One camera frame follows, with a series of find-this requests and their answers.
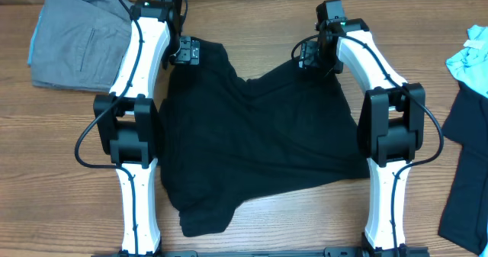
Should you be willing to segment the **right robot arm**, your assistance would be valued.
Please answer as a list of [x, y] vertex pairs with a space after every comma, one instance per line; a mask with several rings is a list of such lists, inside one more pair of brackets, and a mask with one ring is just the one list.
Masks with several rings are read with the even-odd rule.
[[353, 256], [427, 256], [406, 244], [403, 208], [409, 164], [423, 142], [425, 90], [408, 83], [376, 47], [366, 23], [346, 17], [341, 0], [316, 7], [318, 35], [300, 45], [301, 68], [342, 72], [347, 66], [364, 93], [357, 141], [370, 174], [369, 214]]

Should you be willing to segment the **black Sydrogen t-shirt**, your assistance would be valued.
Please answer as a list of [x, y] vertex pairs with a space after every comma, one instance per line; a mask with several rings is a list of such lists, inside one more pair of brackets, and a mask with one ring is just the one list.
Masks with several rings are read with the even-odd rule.
[[173, 69], [159, 109], [162, 184], [186, 237], [223, 232], [247, 200], [369, 176], [329, 64], [246, 80], [223, 45], [202, 41], [200, 55]]

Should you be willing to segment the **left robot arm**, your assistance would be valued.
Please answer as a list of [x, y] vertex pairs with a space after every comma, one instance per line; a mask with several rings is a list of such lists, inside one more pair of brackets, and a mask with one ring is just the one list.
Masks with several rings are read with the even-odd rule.
[[124, 237], [119, 256], [161, 256], [155, 172], [164, 130], [154, 102], [159, 70], [197, 65], [200, 44], [182, 35], [188, 0], [138, 0], [129, 7], [131, 37], [108, 94], [93, 108], [104, 152], [120, 182]]

